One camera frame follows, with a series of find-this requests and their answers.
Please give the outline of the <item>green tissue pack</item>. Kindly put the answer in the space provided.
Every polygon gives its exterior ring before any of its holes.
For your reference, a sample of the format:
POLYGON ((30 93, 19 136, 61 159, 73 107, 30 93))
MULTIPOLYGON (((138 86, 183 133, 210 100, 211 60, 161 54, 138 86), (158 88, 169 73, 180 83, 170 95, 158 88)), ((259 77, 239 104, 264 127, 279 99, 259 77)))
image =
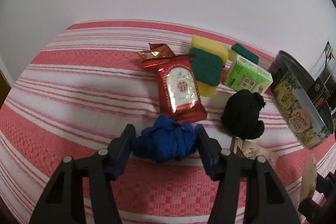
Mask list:
POLYGON ((235 91, 248 90, 263 95, 273 82, 272 75, 245 57, 236 55, 223 83, 235 91))

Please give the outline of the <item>far yellow green sponge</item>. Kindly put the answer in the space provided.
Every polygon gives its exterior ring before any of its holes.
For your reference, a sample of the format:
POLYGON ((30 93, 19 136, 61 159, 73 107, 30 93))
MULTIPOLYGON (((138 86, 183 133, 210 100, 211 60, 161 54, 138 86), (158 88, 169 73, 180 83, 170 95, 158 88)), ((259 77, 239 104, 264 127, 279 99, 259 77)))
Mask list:
POLYGON ((233 61, 236 55, 240 55, 256 65, 259 63, 259 57, 239 43, 235 43, 228 51, 228 60, 233 61))

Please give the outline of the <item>brown wooden door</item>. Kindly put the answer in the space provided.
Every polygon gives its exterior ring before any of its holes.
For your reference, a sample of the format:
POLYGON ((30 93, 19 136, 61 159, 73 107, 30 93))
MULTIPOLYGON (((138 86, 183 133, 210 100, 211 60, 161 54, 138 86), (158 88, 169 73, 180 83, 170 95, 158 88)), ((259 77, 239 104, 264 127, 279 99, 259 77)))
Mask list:
POLYGON ((0 107, 2 107, 5 102, 6 97, 8 96, 11 87, 7 82, 7 79, 3 75, 2 71, 0 71, 0 107))

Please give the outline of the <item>green-top yellow sponge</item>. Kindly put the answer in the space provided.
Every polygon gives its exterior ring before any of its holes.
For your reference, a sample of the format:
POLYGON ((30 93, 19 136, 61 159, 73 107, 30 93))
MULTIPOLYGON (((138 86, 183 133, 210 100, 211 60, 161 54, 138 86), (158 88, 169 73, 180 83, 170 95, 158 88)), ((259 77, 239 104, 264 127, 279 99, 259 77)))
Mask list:
POLYGON ((191 61, 195 79, 209 86, 218 86, 223 68, 221 58, 194 47, 190 48, 189 55, 195 56, 191 61))

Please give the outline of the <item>wall power socket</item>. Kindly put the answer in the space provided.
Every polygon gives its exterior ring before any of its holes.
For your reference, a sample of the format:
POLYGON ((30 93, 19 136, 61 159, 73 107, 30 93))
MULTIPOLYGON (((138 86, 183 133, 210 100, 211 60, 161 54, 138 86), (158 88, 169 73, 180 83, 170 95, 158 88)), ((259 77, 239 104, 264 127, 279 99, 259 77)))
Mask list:
POLYGON ((333 53, 333 48, 329 42, 326 43, 324 51, 325 51, 326 58, 328 59, 333 53))

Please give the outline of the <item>red white striped tablecloth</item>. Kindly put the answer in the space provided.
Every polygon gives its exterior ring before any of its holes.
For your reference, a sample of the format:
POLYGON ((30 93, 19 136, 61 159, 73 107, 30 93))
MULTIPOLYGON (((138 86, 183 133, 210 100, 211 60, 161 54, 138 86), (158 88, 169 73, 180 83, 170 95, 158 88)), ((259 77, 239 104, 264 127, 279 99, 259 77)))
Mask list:
MULTIPOLYGON (((150 43, 187 53, 193 35, 225 36, 177 24, 108 20, 68 27, 31 61, 1 108, 1 199, 19 223, 63 157, 90 156, 133 124, 159 116, 157 81, 141 69, 150 43)), ((123 223, 206 223, 217 183, 200 157, 156 164, 130 157, 112 183, 123 223)))

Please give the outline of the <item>black tea box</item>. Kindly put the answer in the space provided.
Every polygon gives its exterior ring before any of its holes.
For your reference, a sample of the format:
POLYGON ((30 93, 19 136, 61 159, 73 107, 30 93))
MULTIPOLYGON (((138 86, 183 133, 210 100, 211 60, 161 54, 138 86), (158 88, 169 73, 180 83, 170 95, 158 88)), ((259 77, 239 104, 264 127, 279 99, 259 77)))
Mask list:
POLYGON ((330 96, 325 83, 320 77, 317 77, 306 93, 316 109, 319 109, 330 96))

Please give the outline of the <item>yellow sponge at back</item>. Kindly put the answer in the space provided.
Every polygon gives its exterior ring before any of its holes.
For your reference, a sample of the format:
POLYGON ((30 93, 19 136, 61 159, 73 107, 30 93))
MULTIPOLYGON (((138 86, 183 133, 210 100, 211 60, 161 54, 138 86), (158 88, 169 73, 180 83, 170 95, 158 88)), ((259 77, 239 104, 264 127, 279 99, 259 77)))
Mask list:
MULTIPOLYGON (((228 60, 228 50, 224 44, 208 39, 208 38, 193 35, 190 48, 192 47, 198 48, 198 49, 201 49, 206 52, 219 56, 222 60, 223 68, 225 67, 226 62, 228 60)), ((200 81, 197 81, 197 86, 198 86, 199 94, 204 97, 212 96, 218 87, 218 86, 209 86, 200 81)))

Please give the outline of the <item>blue cloth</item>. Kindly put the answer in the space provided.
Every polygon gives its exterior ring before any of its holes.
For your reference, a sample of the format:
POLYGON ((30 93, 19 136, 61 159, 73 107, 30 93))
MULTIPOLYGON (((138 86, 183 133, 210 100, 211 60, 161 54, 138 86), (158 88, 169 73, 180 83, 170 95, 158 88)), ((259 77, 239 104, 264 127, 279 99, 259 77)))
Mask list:
POLYGON ((134 139, 132 153, 158 164, 181 161, 196 152, 196 142, 193 125, 176 122, 161 114, 153 126, 143 129, 134 139))

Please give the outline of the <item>pink floral sachet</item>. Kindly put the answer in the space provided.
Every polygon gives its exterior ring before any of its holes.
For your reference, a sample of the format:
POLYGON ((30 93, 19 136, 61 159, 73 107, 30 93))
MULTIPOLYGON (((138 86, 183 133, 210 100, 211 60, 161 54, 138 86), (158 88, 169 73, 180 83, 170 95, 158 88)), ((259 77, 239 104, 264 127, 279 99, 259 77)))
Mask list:
POLYGON ((274 152, 257 145, 256 143, 233 137, 231 150, 235 155, 251 160, 256 159, 258 156, 263 156, 267 159, 273 169, 276 168, 278 156, 274 152))

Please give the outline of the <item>red candy packet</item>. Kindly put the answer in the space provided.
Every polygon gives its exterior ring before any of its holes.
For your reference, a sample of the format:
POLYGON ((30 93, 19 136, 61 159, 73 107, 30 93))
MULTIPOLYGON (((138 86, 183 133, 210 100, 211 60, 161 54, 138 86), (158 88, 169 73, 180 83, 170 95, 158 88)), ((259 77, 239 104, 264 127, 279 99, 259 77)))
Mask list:
POLYGON ((167 118, 181 123, 207 119, 191 67, 194 55, 176 55, 166 44, 150 44, 139 51, 142 69, 157 76, 159 110, 167 118))

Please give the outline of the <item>green sachet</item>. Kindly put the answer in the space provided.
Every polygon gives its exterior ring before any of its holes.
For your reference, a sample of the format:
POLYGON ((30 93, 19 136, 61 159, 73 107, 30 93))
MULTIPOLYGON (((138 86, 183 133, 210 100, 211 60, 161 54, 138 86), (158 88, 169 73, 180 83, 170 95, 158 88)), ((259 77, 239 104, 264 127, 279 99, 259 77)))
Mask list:
POLYGON ((317 182, 317 161, 314 154, 306 162, 306 166, 302 175, 301 188, 299 191, 299 201, 302 202, 306 198, 313 197, 317 182))

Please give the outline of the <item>round cookie tin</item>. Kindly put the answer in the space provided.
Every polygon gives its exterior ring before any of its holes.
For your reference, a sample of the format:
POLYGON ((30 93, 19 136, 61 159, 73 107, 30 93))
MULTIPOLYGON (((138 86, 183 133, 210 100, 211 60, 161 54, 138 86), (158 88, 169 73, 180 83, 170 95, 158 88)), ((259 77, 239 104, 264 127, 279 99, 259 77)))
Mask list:
POLYGON ((305 148, 318 146, 334 133, 328 103, 309 97, 314 79, 293 56, 279 51, 268 71, 273 77, 270 91, 276 106, 305 148))

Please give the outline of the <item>black crumpled cloth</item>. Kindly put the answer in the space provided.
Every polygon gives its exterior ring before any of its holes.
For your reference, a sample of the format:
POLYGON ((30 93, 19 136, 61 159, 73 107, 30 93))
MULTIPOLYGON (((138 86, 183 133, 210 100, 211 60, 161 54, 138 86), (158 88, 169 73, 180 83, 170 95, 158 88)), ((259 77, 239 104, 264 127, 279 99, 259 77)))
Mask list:
POLYGON ((243 140, 259 138, 265 130, 264 122, 259 119, 264 98, 257 92, 240 90, 232 95, 224 108, 221 122, 230 135, 243 140))

